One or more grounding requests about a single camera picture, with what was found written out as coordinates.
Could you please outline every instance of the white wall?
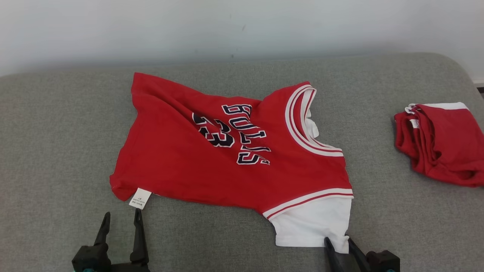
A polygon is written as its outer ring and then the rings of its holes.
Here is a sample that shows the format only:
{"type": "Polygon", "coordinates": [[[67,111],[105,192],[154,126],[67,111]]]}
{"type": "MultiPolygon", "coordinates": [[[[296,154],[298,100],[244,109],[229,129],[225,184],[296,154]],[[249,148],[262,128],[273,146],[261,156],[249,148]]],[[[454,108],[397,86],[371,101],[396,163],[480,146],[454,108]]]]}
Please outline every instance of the white wall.
{"type": "Polygon", "coordinates": [[[429,51],[484,81],[483,0],[2,0],[0,75],[429,51]]]}

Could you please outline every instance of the red jersey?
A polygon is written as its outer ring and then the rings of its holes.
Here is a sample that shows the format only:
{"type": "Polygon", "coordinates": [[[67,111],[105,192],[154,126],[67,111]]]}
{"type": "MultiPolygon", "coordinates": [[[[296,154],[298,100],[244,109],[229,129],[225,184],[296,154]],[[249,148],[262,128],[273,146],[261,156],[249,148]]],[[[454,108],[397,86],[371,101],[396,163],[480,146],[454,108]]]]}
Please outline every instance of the red jersey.
{"type": "MultiPolygon", "coordinates": [[[[142,188],[186,201],[251,208],[271,221],[311,202],[344,198],[349,202],[342,204],[343,218],[349,219],[353,194],[343,153],[314,139],[318,131],[309,107],[315,93],[304,82],[262,101],[222,97],[136,73],[132,95],[138,116],[110,177],[112,190],[121,200],[142,188]]],[[[335,201],[325,207],[339,206],[335,201]]]]}
{"type": "Polygon", "coordinates": [[[396,147],[433,179],[484,186],[484,135],[466,105],[410,104],[395,115],[396,147]]]}

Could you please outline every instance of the gray cushion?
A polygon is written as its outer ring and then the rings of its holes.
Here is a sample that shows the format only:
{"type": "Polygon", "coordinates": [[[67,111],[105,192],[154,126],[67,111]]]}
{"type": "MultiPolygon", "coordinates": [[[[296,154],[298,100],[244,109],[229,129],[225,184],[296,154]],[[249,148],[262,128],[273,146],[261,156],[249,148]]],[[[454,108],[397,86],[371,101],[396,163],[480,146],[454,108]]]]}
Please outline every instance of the gray cushion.
{"type": "MultiPolygon", "coordinates": [[[[484,267],[483,189],[417,174],[393,145],[393,115],[409,103],[461,101],[484,126],[484,100],[464,70],[421,53],[0,78],[0,271],[71,271],[107,211],[108,254],[129,260],[134,208],[108,177],[136,117],[133,72],[257,99],[309,80],[319,139],[345,153],[355,195],[348,234],[359,247],[392,251],[402,271],[484,267]]],[[[152,271],[329,271],[322,248],[275,246],[273,227],[251,210],[151,196],[143,217],[152,271]]]]}

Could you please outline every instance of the folded red clothing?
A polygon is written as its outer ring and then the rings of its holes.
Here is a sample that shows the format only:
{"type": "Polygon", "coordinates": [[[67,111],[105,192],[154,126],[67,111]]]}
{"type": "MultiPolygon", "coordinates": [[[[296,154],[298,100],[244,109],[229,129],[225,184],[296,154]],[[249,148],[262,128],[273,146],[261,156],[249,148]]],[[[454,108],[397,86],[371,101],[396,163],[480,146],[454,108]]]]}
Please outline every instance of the folded red clothing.
{"type": "Polygon", "coordinates": [[[415,171],[457,185],[484,185],[484,135],[466,105],[410,104],[395,121],[395,145],[415,171]]]}

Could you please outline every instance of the white tag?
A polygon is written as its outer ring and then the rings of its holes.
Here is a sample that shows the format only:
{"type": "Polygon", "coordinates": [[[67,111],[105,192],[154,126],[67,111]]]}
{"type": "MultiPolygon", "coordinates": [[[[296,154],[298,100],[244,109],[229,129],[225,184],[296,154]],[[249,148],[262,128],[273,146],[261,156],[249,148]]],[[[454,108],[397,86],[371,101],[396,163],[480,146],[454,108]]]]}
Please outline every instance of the white tag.
{"type": "Polygon", "coordinates": [[[410,119],[410,123],[412,123],[413,128],[420,128],[419,121],[417,119],[410,119]]]}
{"type": "Polygon", "coordinates": [[[146,205],[146,202],[148,201],[148,198],[150,198],[150,196],[151,196],[151,192],[138,188],[135,195],[129,202],[129,205],[135,208],[143,209],[146,205]]]}

